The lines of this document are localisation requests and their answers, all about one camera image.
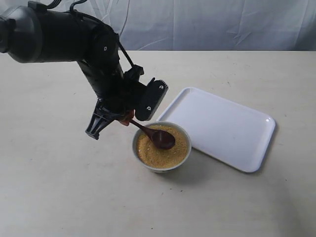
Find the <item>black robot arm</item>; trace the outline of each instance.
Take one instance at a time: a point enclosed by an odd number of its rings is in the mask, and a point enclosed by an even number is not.
[[[0,16],[0,52],[21,63],[77,61],[88,79],[97,103],[86,133],[98,140],[99,133],[131,110],[140,121],[150,120],[165,96],[168,86],[152,79],[139,82],[142,67],[133,64],[113,29],[74,6],[68,12],[49,10],[60,0],[46,6],[29,1],[28,6],[9,8]],[[121,49],[131,64],[123,72],[119,63]]]

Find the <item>table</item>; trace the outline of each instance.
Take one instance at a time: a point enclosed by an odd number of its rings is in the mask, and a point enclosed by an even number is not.
[[[271,115],[262,169],[244,174],[193,151],[175,172],[151,173],[133,157],[136,127],[85,134],[95,95],[76,63],[1,55],[0,236],[316,235],[316,52],[130,55],[142,82],[169,85],[154,119],[186,86]]]

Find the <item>white bowl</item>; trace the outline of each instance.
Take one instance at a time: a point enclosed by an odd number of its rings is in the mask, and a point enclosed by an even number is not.
[[[145,127],[149,127],[151,125],[166,125],[166,126],[170,126],[170,127],[174,127],[176,128],[178,131],[180,131],[186,138],[187,140],[187,144],[188,144],[188,151],[187,151],[187,155],[186,157],[177,165],[173,166],[173,167],[170,167],[170,168],[165,168],[165,169],[157,169],[157,168],[153,168],[151,166],[148,166],[146,164],[144,164],[140,158],[138,157],[138,151],[137,151],[137,141],[138,141],[138,138],[140,136],[140,134],[143,132],[142,130],[138,130],[135,135],[134,135],[134,139],[133,139],[133,152],[134,152],[134,155],[135,157],[137,158],[137,160],[143,165],[145,166],[147,169],[149,169],[150,171],[152,172],[155,172],[155,173],[166,173],[166,172],[169,172],[171,170],[174,170],[176,168],[178,168],[180,165],[182,165],[189,157],[190,155],[190,152],[191,152],[191,149],[192,149],[192,145],[191,145],[191,140],[190,140],[190,137],[188,135],[188,133],[182,128],[180,127],[179,125],[176,125],[174,123],[171,123],[171,122],[153,122],[153,123],[150,123],[150,124],[147,124]]]

